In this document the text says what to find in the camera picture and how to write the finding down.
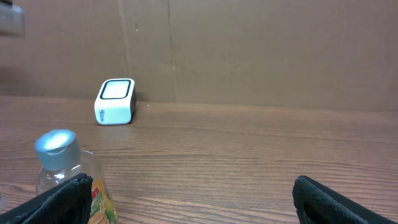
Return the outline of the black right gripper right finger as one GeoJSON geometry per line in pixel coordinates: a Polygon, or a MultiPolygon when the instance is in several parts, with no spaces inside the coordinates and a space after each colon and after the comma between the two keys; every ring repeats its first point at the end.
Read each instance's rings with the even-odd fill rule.
{"type": "Polygon", "coordinates": [[[305,175],[292,196],[300,224],[396,224],[305,175]]]}

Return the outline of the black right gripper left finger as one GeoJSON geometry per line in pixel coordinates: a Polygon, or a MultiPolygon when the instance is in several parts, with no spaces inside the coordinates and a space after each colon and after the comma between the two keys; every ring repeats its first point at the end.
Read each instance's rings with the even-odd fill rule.
{"type": "Polygon", "coordinates": [[[93,178],[81,173],[1,215],[1,224],[87,224],[93,178]]]}

